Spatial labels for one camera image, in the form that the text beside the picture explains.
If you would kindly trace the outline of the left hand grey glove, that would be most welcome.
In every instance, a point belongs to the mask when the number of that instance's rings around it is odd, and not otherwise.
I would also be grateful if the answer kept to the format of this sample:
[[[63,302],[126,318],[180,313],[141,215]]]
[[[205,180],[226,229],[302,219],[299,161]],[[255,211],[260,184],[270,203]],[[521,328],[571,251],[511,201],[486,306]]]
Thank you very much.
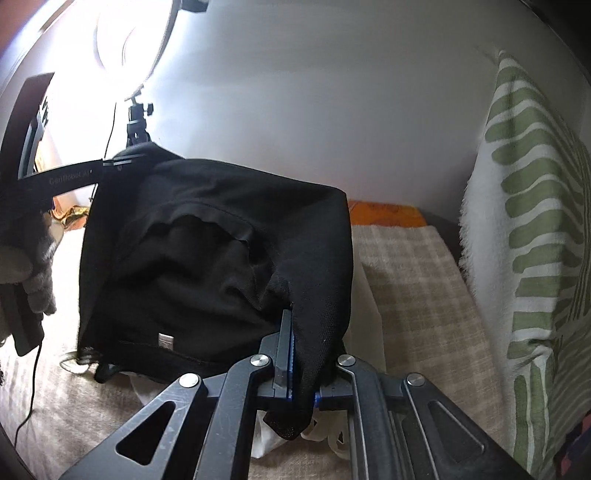
[[[48,212],[36,212],[1,232],[1,284],[22,286],[27,304],[36,314],[56,311],[52,265],[61,233],[55,236],[55,227]]]

